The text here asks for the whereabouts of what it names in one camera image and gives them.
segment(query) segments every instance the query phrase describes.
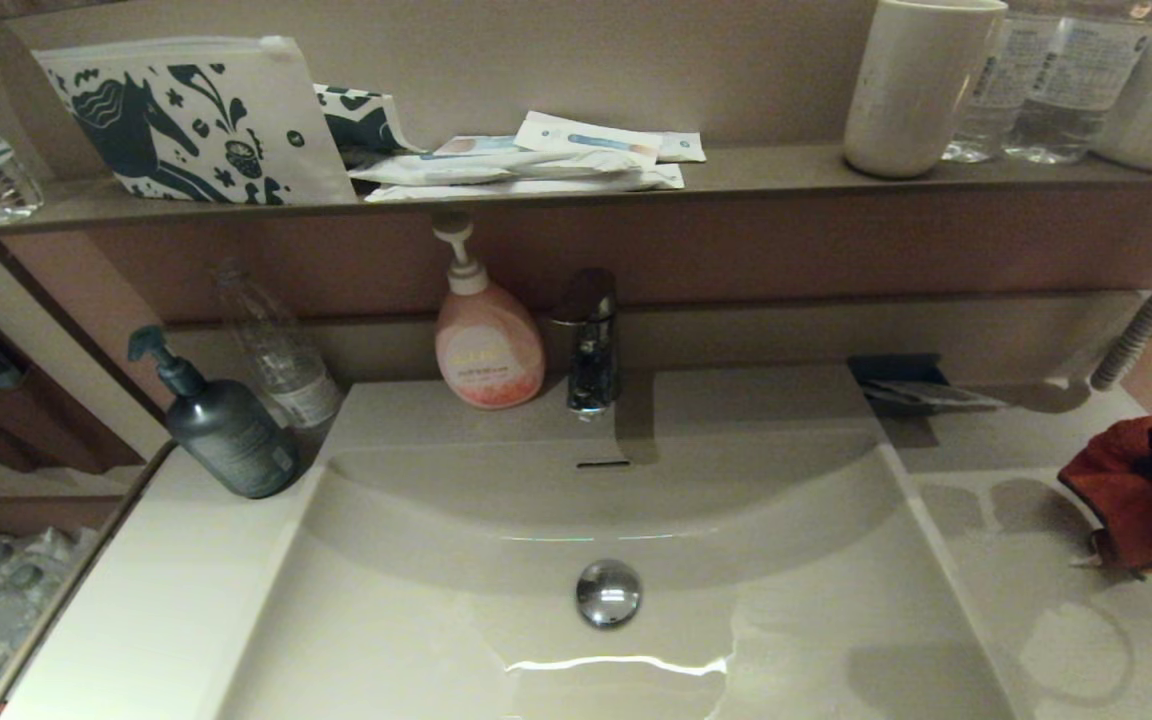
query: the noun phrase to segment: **countertop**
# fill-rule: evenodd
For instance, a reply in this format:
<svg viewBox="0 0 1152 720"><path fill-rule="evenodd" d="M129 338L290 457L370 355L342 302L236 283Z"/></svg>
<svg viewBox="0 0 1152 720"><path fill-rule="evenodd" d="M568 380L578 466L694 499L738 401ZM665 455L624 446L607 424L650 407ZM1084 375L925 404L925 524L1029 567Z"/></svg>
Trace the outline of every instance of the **countertop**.
<svg viewBox="0 0 1152 720"><path fill-rule="evenodd" d="M1144 411L1121 389L978 389L1015 406L882 426L986 621L1006 684L1041 720L1152 717L1152 577L1071 566L1089 553L1092 516L1055 479L1093 433ZM260 502L230 497L175 450L38 651L5 719L205 714L212 667L247 637L236 607L252 601L291 532L301 491Z"/></svg>

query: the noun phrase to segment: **shelf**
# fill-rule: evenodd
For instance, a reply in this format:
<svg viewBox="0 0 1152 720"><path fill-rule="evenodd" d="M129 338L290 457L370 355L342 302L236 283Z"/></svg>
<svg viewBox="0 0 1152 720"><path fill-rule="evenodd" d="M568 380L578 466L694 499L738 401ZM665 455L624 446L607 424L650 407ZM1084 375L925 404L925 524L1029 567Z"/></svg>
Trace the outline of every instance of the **shelf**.
<svg viewBox="0 0 1152 720"><path fill-rule="evenodd" d="M0 236L74 232L100 225L179 223L221 218L264 219L316 215L429 213L439 210L555 209L573 205L643 202L744 200L809 195L879 195L980 190L1078 190L1152 188L1152 174L1089 158L1076 165L1044 167L1025 161L979 165L941 162L929 176L886 181L847 168L842 149L831 145L776 145L711 149L708 162L684 165L685 190L492 197L476 200L403 200L338 205L215 205L209 202L146 200L123 191L114 179L47 183L46 205L22 222L3 225Z"/></svg>

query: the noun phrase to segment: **white sink basin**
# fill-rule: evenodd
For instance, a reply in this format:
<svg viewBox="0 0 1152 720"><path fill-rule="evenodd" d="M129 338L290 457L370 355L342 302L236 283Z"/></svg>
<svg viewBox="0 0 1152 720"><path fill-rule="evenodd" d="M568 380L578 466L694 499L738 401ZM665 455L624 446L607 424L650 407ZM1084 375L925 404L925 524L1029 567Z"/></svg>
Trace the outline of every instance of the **white sink basin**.
<svg viewBox="0 0 1152 720"><path fill-rule="evenodd" d="M1011 717L872 420L655 437L589 469L582 439L340 439L225 719ZM612 630L575 602L600 559L643 579Z"/></svg>

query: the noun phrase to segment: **pink soap dispenser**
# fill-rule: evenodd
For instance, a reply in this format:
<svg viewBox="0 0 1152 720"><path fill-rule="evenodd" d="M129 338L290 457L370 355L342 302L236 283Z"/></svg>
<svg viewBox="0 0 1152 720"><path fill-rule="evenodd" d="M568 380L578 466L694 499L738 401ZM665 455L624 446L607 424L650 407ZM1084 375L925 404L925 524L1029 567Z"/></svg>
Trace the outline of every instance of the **pink soap dispenser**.
<svg viewBox="0 0 1152 720"><path fill-rule="evenodd" d="M434 234L456 259L447 270L452 293L438 314L434 348L444 380L470 406L499 410L520 406L540 391L545 351L531 314L490 281L465 241L473 223L465 213L434 217Z"/></svg>

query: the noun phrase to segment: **faucet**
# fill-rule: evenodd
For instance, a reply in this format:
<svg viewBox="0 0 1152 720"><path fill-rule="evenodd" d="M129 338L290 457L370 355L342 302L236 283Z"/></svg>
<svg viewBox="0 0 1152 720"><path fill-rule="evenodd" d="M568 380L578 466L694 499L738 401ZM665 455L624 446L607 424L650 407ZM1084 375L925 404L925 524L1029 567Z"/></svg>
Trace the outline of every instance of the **faucet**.
<svg viewBox="0 0 1152 720"><path fill-rule="evenodd" d="M581 270L567 285L550 319L575 329L567 407L582 420L592 420L609 410L621 393L614 333L616 275L604 268Z"/></svg>

